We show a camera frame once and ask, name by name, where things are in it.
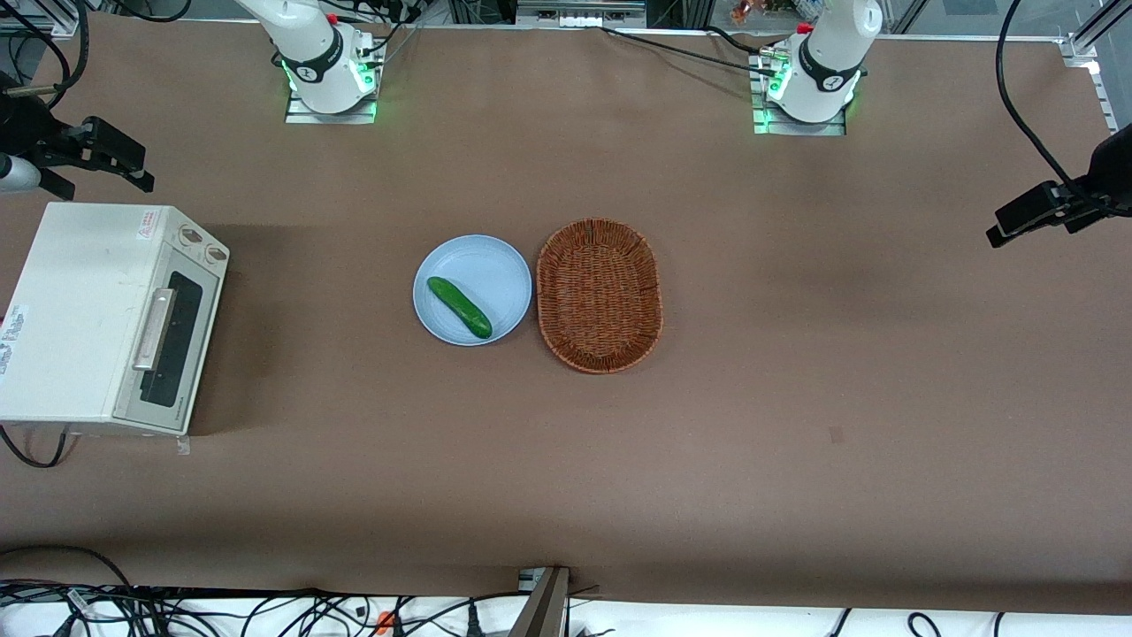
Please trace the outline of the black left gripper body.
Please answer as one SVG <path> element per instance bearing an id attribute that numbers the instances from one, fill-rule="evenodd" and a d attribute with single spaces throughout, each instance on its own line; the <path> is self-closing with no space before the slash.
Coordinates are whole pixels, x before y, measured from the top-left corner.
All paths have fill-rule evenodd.
<path id="1" fill-rule="evenodd" d="M 1065 186 L 1067 206 L 1060 217 L 1129 217 L 1131 206 L 1131 124 L 1092 152 L 1083 177 Z"/>

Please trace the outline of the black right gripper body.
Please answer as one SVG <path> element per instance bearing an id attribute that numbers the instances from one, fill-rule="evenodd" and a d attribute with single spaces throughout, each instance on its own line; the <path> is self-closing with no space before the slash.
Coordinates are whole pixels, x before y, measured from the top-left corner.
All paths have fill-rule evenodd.
<path id="1" fill-rule="evenodd" d="M 53 117 L 35 96 L 1 97 L 1 153 L 3 169 L 23 158 L 35 167 L 72 166 L 92 169 L 84 158 L 89 118 L 80 126 Z"/>

